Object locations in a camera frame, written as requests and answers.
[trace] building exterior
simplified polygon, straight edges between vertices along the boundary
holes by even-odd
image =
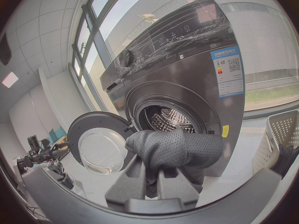
[[[192,1],[139,0],[105,40],[111,58],[151,25],[139,15],[161,18]],[[232,23],[244,63],[247,91],[299,82],[297,41],[274,0],[215,1]]]

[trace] yellow warning sticker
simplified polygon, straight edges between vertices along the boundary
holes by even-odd
[[[229,125],[223,126],[222,137],[226,138],[228,135]]]

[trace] protective plastic film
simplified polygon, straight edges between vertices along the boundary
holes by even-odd
[[[231,32],[230,22],[214,0],[198,0],[166,15],[139,35],[126,49],[134,55],[131,66],[114,64],[118,77],[125,79],[162,57],[171,57],[189,45],[202,46],[219,39],[218,32]]]

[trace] white wall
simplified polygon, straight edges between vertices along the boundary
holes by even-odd
[[[49,80],[43,70],[39,76],[48,102],[61,127],[68,132],[72,122],[88,112],[68,71],[60,73]]]
[[[38,140],[49,137],[51,129],[60,127],[43,86],[40,84],[25,94],[9,111],[14,130],[25,151],[30,150],[27,138],[36,135]]]
[[[39,119],[29,92],[10,109],[9,116],[15,132],[26,152],[30,150],[27,141],[29,136],[36,135],[38,140],[49,136],[49,133]]]
[[[53,110],[47,100],[42,84],[30,91],[35,110],[47,132],[56,131],[60,127]]]
[[[13,170],[12,160],[17,156],[25,155],[26,151],[20,143],[12,124],[0,124],[0,137],[0,148]]]

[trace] grass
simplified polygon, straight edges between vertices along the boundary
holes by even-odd
[[[246,91],[245,98],[246,103],[265,101],[275,98],[281,98],[290,95],[299,94],[299,83],[287,86],[269,88],[258,91]]]

